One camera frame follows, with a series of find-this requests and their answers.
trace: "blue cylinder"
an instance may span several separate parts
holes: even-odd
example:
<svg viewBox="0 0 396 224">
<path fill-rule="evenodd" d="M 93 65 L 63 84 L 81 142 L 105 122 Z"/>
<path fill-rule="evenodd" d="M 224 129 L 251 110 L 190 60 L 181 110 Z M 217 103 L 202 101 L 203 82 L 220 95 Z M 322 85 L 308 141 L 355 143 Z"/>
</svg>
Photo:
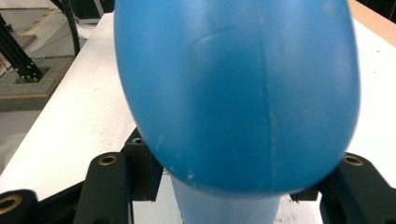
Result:
<svg viewBox="0 0 396 224">
<path fill-rule="evenodd" d="M 119 0 L 115 38 L 137 128 L 189 188 L 268 199 L 341 160 L 360 102 L 345 0 Z"/>
</svg>

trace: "black bracket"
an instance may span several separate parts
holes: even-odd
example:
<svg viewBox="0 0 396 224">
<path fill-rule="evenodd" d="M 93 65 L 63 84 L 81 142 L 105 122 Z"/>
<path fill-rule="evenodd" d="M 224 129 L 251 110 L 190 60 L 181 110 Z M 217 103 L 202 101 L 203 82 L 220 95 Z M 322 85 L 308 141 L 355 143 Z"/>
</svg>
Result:
<svg viewBox="0 0 396 224">
<path fill-rule="evenodd" d="M 315 201 L 319 192 L 324 224 L 396 223 L 396 191 L 363 157 L 347 153 L 324 180 L 290 196 L 294 201 Z"/>
<path fill-rule="evenodd" d="M 69 189 L 41 202 L 26 189 L 1 194 L 0 223 L 134 223 L 132 201 L 154 202 L 162 175 L 135 129 L 121 152 L 93 159 L 85 181 Z M 315 201 L 319 192 L 324 224 L 396 223 L 396 191 L 363 157 L 347 153 L 325 179 L 290 196 Z"/>
</svg>

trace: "blue inflated object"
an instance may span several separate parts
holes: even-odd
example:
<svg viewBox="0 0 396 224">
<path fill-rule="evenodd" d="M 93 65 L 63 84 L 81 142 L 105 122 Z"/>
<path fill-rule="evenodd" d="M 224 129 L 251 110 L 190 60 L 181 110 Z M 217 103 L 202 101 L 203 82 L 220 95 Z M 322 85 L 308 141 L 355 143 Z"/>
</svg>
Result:
<svg viewBox="0 0 396 224">
<path fill-rule="evenodd" d="M 341 160 L 360 102 L 345 0 L 118 0 L 115 38 L 138 130 L 187 186 L 268 197 Z"/>
</svg>

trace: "white table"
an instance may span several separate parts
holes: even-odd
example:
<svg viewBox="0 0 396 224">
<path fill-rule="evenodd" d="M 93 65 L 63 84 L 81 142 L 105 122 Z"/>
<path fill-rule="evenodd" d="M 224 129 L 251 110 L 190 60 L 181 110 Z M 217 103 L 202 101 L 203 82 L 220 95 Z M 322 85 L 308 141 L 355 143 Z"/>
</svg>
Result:
<svg viewBox="0 0 396 224">
<path fill-rule="evenodd" d="M 370 160 L 396 187 L 396 48 L 355 22 L 361 115 L 348 151 Z M 0 176 L 0 193 L 32 189 L 38 199 L 85 178 L 90 161 L 120 151 L 134 129 L 116 66 L 113 15 L 106 14 Z M 135 203 L 135 222 L 181 224 L 168 175 L 156 203 Z M 281 201 L 276 223 L 320 223 L 318 203 Z"/>
</svg>

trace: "black cable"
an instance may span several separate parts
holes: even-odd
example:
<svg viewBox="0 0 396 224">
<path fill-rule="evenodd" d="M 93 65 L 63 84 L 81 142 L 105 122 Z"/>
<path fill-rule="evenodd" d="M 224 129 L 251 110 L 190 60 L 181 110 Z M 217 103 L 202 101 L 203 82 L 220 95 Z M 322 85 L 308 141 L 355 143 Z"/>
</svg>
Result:
<svg viewBox="0 0 396 224">
<path fill-rule="evenodd" d="M 69 23 L 70 26 L 70 31 L 73 38 L 74 51 L 77 57 L 80 47 L 79 47 L 79 39 L 78 39 L 78 30 L 77 30 L 73 10 L 70 6 L 69 0 L 62 0 L 62 4 L 64 5 L 64 15 L 66 15 L 67 22 Z"/>
</svg>

